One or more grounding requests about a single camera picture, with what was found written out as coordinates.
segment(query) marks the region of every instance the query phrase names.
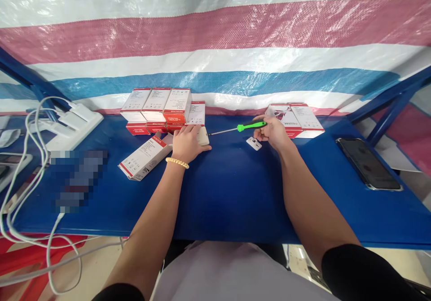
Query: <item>floor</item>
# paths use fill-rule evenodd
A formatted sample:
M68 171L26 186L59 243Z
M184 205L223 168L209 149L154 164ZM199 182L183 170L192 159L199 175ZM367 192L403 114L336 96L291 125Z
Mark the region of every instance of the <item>floor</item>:
M88 241L84 247L80 249L83 253L97 246L108 243L119 242L118 237L102 237ZM313 266L308 259L307 254L301 245L284 245L286 254L289 255L289 265L292 272L308 279L319 285L311 279L308 271L309 266ZM385 258L404 278L415 281L417 283L431 287L430 279L427 277L431 274L431 256L425 255L422 252L402 249L371 249L373 252ZM101 249L97 252L84 256L83 271L80 284L72 291L58 296L58 301L74 301L74 300L91 300L102 288L104 282L115 265L121 253L121 246L111 246ZM64 257L73 256L74 253L69 253ZM72 262L54 272L54 283L58 290L65 290L72 287L78 278L78 264ZM10 291L3 293L0 300L19 300L20 295L25 289L22 285L14 291L11 287ZM55 297L51 292L49 285L45 288L39 301L51 301Z

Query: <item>right hand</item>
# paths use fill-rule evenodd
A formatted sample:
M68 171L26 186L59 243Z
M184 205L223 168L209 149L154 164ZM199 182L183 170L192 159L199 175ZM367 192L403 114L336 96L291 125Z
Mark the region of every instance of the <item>right hand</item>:
M255 129L253 134L255 139L259 141L268 141L277 152L280 152L283 149L295 148L295 144L293 144L292 140L286 134L284 125L276 117L260 115L253 118L253 120L256 119L263 119L267 125L262 128Z

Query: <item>screwdriver shaft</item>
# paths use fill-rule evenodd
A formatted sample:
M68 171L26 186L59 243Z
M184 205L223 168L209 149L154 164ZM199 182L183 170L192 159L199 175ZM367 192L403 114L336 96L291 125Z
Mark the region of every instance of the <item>screwdriver shaft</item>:
M237 130L236 128L232 128L231 130L227 130L227 131L236 131L236 130ZM220 134L220 133L225 133L227 131L221 131L221 132L217 132L217 133L211 133L211 134L208 134L208 136L215 135L215 134Z

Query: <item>person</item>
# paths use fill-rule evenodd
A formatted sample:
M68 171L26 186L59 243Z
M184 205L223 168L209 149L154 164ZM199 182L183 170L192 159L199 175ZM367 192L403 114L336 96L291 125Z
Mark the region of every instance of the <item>person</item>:
M425 300L377 254L363 248L335 204L314 179L276 117L254 132L281 161L287 214L311 261L333 294L286 270L251 243L194 242L167 262L185 167L168 162L103 290L110 300ZM175 131L172 158L190 163L211 150L199 146L200 126Z

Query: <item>green screwdriver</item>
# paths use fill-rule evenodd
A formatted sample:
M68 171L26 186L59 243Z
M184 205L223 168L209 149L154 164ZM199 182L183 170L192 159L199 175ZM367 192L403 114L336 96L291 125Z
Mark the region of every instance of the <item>green screwdriver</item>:
M252 121L252 122L248 123L248 124L238 125L237 128L232 128L231 130L227 130L227 131L243 131L245 129L257 129L257 128L262 128L265 125L266 125L266 122L264 122L263 119L257 119L255 121ZM215 135L215 134L220 134L220 133L225 133L227 131L221 131L221 132L211 133L211 134L208 134L208 136Z

